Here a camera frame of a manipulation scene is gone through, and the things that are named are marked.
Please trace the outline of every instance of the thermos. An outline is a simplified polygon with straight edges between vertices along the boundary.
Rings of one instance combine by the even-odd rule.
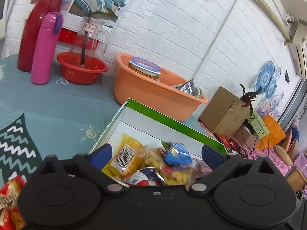
[[[33,56],[31,82],[43,85],[49,82],[59,32],[63,25],[63,16],[58,12],[48,13],[41,23]]]
[[[60,12],[62,0],[39,0],[30,13],[23,30],[19,48],[18,69],[31,72],[36,39],[43,18],[49,12]]]

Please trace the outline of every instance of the glass pitcher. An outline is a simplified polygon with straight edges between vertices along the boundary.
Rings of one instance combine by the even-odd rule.
[[[103,25],[103,20],[93,19],[87,16],[83,18],[81,29],[70,48],[70,52],[78,54],[76,66],[84,68],[85,60],[87,63],[91,62],[98,44],[100,56],[104,55],[110,34],[102,28]]]

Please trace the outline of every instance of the red bottle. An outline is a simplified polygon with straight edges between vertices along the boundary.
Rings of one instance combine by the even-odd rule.
[[[49,12],[60,12],[62,0],[39,0],[30,13],[22,33],[17,67],[31,72],[36,39],[40,25]]]

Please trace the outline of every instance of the blue plastic package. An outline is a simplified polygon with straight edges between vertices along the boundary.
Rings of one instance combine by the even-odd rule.
[[[165,162],[170,165],[189,165],[192,164],[192,158],[183,144],[165,143],[168,146],[165,155]]]

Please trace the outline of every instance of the white brick wall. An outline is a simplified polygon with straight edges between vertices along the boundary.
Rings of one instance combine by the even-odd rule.
[[[131,0],[111,34],[106,53],[97,56],[108,65],[107,75],[116,73],[115,55],[126,52],[151,60],[186,79],[194,77],[215,35],[235,0]],[[272,0],[266,0],[279,16]],[[280,110],[289,99],[298,77],[294,73],[288,47],[283,36],[267,16],[251,1],[239,0],[239,8],[229,18],[217,49],[205,68],[197,75],[196,83],[208,98],[220,85],[238,96],[239,83],[249,87],[261,66],[269,60],[281,67],[277,91],[286,92]],[[30,0],[16,0],[1,58],[18,53],[22,28]],[[58,44],[56,55],[69,46]],[[285,83],[288,70],[290,84]],[[194,113],[199,115],[204,106]]]

